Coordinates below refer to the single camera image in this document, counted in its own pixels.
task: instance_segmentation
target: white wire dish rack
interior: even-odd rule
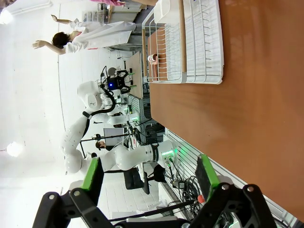
[[[157,24],[154,9],[142,23],[144,78],[150,83],[220,84],[224,55],[218,0],[179,0],[180,22]]]

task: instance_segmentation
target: dish rack tray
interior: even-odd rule
[[[145,82],[220,84],[224,55],[218,0],[176,3],[176,25],[155,23],[154,9],[142,23]],[[150,55],[157,61],[147,62]]]

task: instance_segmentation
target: person in white shirt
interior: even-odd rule
[[[68,24],[74,31],[71,34],[64,32],[55,34],[52,43],[37,40],[33,44],[34,49],[46,46],[62,55],[85,49],[112,47],[113,49],[124,50],[124,47],[140,48],[142,46],[141,36],[131,36],[133,31],[141,31],[141,25],[135,23],[123,21],[110,24],[79,22],[78,19],[74,21],[57,19],[54,15],[52,15],[52,18],[56,22]]]

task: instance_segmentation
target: person's arm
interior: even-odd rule
[[[61,24],[65,24],[65,25],[68,25],[69,23],[71,23],[72,21],[70,20],[64,20],[64,19],[58,19],[55,15],[51,14],[53,20],[55,22],[58,22],[58,23],[61,23]]]
[[[44,40],[36,40],[35,43],[33,43],[33,48],[34,49],[38,49],[38,48],[41,48],[41,47],[48,47],[49,49],[51,49],[52,51],[56,52],[58,55],[63,55],[66,53],[66,49],[63,48],[63,49],[60,49],[60,48],[57,48],[55,47],[54,45],[44,41]]]

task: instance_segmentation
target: pink clothing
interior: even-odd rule
[[[105,3],[112,6],[124,6],[124,3],[119,2],[118,0],[91,0],[91,1]]]

